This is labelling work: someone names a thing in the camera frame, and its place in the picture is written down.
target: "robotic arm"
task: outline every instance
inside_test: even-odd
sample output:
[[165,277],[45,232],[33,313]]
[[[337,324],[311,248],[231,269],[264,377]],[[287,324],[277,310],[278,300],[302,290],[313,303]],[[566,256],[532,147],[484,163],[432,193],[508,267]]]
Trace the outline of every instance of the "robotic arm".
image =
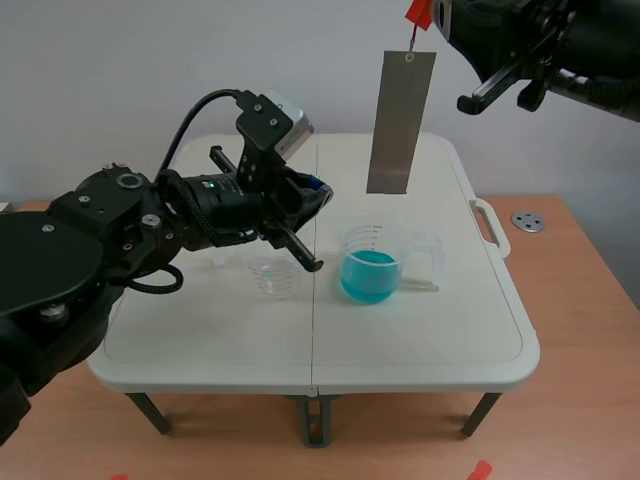
[[518,80],[518,106],[547,90],[640,121],[640,0],[434,0],[432,18],[483,82],[458,109],[482,113]]
[[[243,110],[239,166],[213,146],[222,173],[182,178],[168,169],[180,140],[197,113],[223,96]],[[97,348],[125,287],[158,295],[180,289],[182,273],[170,262],[182,248],[259,238],[286,247],[307,271],[322,267],[294,232],[333,192],[285,162],[312,131],[302,110],[276,92],[221,90],[189,112],[155,181],[109,164],[46,212],[0,215],[0,445],[28,412],[27,398]],[[136,280],[158,270],[174,283]]]

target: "measuring cup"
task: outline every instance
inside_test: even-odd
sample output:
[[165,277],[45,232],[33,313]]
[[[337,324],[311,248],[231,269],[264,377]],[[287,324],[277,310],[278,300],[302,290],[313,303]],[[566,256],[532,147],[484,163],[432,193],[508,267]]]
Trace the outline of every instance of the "measuring cup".
[[246,262],[265,297],[291,297],[302,286],[302,267],[289,256],[254,255],[247,258]]
[[425,287],[437,291],[444,279],[445,254],[440,237],[411,232],[385,214],[355,216],[340,234],[340,283],[351,297],[378,303],[400,284],[408,258],[417,253],[431,257]]

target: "metal disc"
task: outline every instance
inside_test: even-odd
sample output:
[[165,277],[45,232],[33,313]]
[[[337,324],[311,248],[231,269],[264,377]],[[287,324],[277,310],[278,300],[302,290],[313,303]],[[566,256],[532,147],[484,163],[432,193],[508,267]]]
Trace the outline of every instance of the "metal disc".
[[521,210],[511,215],[511,223],[520,230],[529,233],[536,233],[544,228],[544,219],[533,212]]

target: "red tag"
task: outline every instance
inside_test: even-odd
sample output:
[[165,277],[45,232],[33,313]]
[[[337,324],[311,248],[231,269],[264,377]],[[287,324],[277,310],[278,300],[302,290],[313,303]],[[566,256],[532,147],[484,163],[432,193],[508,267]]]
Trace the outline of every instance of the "red tag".
[[489,478],[489,474],[493,470],[493,467],[485,462],[484,460],[480,460],[476,464],[476,469],[471,472],[471,475],[467,477],[467,480],[487,480]]
[[431,25],[431,0],[413,0],[406,18],[423,30],[429,28]]

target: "wooden table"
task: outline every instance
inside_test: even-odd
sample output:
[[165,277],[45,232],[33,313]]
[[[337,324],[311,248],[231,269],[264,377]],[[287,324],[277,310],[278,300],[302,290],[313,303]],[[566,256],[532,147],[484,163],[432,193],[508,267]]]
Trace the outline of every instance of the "wooden table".
[[[541,361],[476,435],[461,415],[480,395],[353,395],[335,404],[334,441],[300,446],[278,396],[157,395],[174,430],[159,436],[85,365],[59,375],[0,451],[0,478],[632,479],[640,468],[640,314],[562,201],[488,198],[512,245],[507,260],[538,332]],[[517,230],[515,210],[546,229]]]

